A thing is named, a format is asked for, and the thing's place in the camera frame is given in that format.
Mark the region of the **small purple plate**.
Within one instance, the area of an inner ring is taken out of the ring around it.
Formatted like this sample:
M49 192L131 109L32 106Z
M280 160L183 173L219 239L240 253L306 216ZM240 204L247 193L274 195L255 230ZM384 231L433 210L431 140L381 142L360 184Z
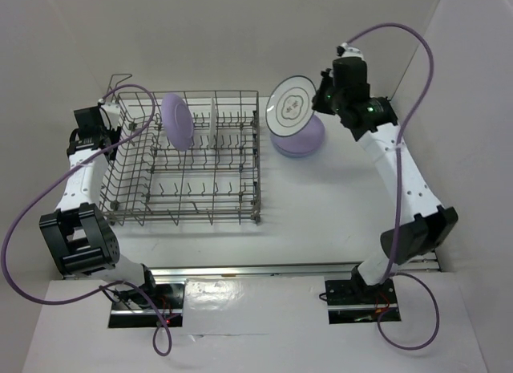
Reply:
M325 139L325 125L318 116L313 115L306 126L297 134L280 137L272 133L270 139L274 146L286 151L308 152L322 146Z

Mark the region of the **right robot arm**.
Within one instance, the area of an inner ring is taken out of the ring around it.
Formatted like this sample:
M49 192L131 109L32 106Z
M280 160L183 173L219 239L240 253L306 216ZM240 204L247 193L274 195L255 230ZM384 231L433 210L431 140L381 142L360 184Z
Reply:
M381 248L352 273L351 296L368 302L394 269L439 247L458 214L443 206L425 182L400 134L390 101L371 96L362 57L340 56L321 73L313 110L340 118L369 155L396 205L394 226L381 234Z

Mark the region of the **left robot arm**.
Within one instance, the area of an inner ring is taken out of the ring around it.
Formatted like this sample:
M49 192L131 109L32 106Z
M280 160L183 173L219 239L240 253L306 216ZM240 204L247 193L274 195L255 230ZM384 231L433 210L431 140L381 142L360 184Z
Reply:
M39 228L59 273L65 278L95 277L106 283L128 281L129 297L141 308L155 304L158 288L151 271L121 254L109 221L100 211L103 178L117 150L101 150L120 141L110 115L116 106L100 100L74 111L78 127L67 148L70 170L55 211L39 219Z

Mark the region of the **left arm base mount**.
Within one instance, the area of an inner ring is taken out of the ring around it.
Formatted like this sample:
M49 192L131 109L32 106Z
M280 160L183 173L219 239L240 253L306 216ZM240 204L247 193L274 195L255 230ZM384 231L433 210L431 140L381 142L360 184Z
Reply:
M183 326L184 282L157 284L148 296L170 328ZM135 292L107 291L111 300L110 329L155 328L160 324L151 305Z

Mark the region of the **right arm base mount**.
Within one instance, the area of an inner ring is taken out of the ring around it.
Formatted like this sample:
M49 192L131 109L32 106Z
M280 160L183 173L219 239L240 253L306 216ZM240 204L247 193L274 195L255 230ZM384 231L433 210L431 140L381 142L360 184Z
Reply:
M376 322L401 322L398 299L389 279L377 289L358 296L349 280L325 280L325 291L319 294L326 303L330 325Z

